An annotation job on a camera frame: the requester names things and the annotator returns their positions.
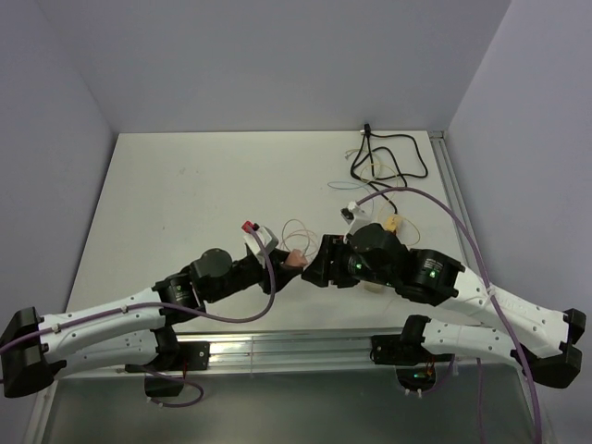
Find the yellow charger plug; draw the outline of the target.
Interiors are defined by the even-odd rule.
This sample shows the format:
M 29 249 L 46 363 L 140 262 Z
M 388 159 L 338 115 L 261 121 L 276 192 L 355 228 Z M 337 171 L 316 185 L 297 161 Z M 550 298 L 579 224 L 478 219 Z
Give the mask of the yellow charger plug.
M 389 232 L 396 233 L 401 226 L 401 217 L 391 215 L 383 222 L 383 228 Z

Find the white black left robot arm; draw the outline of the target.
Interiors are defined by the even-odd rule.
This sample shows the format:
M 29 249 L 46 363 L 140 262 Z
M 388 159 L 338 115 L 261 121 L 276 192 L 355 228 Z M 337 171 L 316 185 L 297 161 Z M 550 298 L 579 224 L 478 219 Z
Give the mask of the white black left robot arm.
M 173 327 L 207 317 L 206 306 L 252 286 L 275 297 L 307 264 L 302 252 L 274 249 L 234 260 L 211 249 L 178 273 L 119 301 L 78 312 L 13 314 L 1 335 L 5 397 L 29 396 L 55 381 L 114 365 L 167 370 L 180 346 Z

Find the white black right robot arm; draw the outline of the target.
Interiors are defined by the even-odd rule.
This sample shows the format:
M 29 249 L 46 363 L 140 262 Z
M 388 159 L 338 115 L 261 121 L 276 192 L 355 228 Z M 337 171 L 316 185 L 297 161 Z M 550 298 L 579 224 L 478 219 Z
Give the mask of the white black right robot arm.
M 408 249 L 377 223 L 347 236 L 324 236 L 302 278 L 319 288 L 377 284 L 410 302 L 466 315 L 477 323 L 459 326 L 412 314 L 401 333 L 371 338 L 375 364 L 417 365 L 467 356 L 520 369 L 554 389 L 567 388 L 580 373 L 582 353 L 576 343 L 586 329 L 583 312 L 546 309 L 503 289 L 489 295 L 473 270 L 444 253 Z

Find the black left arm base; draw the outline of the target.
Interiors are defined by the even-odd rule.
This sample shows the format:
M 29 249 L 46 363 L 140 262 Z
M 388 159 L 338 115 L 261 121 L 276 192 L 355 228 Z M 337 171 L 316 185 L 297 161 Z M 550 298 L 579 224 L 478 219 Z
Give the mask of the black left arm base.
M 171 357 L 165 357 L 157 364 L 126 364 L 125 372 L 144 374 L 144 393 L 148 401 L 167 408 L 189 407 L 200 402 L 204 397 L 204 389 L 189 380 L 190 371 L 207 369 L 210 357 L 210 343 L 207 341 L 181 342 L 179 350 Z M 182 390 L 191 387 L 197 397 L 191 401 L 172 402 L 168 399 L 177 398 Z

